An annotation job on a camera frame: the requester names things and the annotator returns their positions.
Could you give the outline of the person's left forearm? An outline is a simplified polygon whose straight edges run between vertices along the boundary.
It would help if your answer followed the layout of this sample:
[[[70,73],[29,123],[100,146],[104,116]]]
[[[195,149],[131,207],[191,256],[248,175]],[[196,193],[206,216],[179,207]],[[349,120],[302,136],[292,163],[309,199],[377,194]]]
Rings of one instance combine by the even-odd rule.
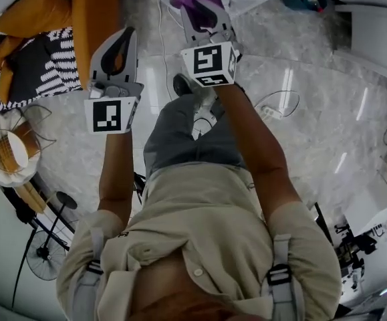
[[[99,182],[99,210],[113,212],[126,226],[132,212],[134,163],[132,133],[109,134]]]

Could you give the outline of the person's grey trousers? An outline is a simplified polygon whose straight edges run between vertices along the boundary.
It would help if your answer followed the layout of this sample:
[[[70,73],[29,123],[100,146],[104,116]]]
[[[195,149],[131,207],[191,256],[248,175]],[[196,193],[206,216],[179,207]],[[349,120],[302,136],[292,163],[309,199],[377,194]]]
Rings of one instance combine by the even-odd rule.
[[[196,108],[200,98],[185,94],[169,102],[157,118],[154,130],[144,146],[144,164],[149,178],[156,171],[183,163],[215,163],[245,168],[234,132],[225,113],[205,135],[192,136]]]

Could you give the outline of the light wooden slat frame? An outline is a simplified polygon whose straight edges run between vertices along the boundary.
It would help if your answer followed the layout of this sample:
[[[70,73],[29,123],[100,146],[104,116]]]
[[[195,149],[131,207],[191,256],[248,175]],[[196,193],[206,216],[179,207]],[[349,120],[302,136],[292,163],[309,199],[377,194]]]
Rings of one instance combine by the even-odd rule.
[[[47,203],[39,194],[39,191],[30,183],[15,187],[18,196],[29,206],[30,209],[39,214],[44,214]]]

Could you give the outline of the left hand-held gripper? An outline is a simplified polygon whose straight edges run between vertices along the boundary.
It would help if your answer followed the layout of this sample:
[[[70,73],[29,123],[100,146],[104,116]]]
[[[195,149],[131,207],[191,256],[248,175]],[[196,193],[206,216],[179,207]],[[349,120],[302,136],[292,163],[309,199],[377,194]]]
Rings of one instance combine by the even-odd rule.
[[[107,38],[94,52],[90,78],[109,80],[120,76],[135,80],[137,70],[137,32],[121,29]],[[120,85],[91,81],[89,98],[84,100],[86,124],[90,134],[126,134],[141,99],[144,85],[123,82]]]

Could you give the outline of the white power strip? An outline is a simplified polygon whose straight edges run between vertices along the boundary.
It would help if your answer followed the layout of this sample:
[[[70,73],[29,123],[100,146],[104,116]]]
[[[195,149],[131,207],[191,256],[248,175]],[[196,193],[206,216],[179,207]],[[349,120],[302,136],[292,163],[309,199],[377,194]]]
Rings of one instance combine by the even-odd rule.
[[[269,106],[263,106],[261,108],[262,111],[262,116],[267,119],[267,118],[274,118],[277,120],[281,120],[283,118],[282,113],[280,111],[273,109],[272,107]]]

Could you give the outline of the person's left shoe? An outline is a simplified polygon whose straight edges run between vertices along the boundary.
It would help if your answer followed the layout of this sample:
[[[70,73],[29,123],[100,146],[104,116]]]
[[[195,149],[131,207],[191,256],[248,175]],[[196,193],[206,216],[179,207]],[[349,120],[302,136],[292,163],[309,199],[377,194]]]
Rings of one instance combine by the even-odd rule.
[[[178,97],[193,94],[190,81],[181,73],[173,77],[172,87]]]

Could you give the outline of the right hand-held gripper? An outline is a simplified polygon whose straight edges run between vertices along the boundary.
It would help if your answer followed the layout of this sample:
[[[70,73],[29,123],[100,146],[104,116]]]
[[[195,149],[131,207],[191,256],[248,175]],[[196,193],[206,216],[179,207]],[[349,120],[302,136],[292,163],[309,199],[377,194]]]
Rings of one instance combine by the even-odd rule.
[[[182,5],[180,16],[187,43],[197,45],[181,51],[188,76],[200,87],[224,86],[235,83],[237,62],[242,57],[242,45],[237,41],[223,41],[221,34],[231,28],[229,14],[209,0],[195,0],[200,13],[199,26],[188,9]],[[215,35],[205,38],[203,30]]]

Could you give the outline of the person's right forearm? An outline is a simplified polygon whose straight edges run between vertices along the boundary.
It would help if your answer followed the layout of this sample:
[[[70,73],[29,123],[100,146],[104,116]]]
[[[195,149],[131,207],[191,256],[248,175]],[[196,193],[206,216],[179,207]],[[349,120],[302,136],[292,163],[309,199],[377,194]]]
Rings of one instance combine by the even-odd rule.
[[[253,178],[263,216],[270,223],[278,208],[301,201],[289,178],[283,149],[240,87],[217,86],[214,91]]]

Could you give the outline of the orange sofa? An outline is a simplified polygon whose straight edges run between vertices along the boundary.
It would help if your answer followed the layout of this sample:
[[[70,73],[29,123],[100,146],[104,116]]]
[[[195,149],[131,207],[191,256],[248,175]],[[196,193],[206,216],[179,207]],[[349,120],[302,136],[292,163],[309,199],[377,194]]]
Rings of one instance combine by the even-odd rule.
[[[19,0],[0,0],[0,15]],[[84,89],[90,77],[93,53],[120,25],[119,0],[69,0],[72,6],[72,31],[74,51]],[[15,102],[15,108],[24,107],[40,98],[35,89],[44,72],[45,56],[43,32],[23,43],[5,58],[0,69],[0,99],[3,103]],[[0,33],[0,41],[5,35]]]

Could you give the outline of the person's beige shirt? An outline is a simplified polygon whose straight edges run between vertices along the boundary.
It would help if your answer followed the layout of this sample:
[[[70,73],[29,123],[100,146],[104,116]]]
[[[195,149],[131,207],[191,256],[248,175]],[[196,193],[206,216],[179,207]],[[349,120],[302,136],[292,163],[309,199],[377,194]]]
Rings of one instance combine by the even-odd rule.
[[[301,202],[266,223],[244,169],[195,163],[156,171],[141,212],[124,226],[110,211],[76,227],[57,277],[68,321],[126,321],[139,271],[180,251],[188,277],[237,310],[289,321],[331,320],[342,292],[333,247]]]

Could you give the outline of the black pedestal fan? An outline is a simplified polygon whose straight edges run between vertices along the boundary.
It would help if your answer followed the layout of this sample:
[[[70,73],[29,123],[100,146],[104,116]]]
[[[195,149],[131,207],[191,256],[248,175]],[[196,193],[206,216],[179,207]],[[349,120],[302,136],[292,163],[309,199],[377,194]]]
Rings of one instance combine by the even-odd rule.
[[[33,223],[36,228],[33,229],[23,258],[27,261],[30,271],[43,281],[53,281],[57,278],[69,245],[59,235],[63,229],[63,212],[66,209],[76,210],[77,203],[66,193],[58,191],[56,198],[61,204],[55,214],[52,224],[47,227],[36,217]]]

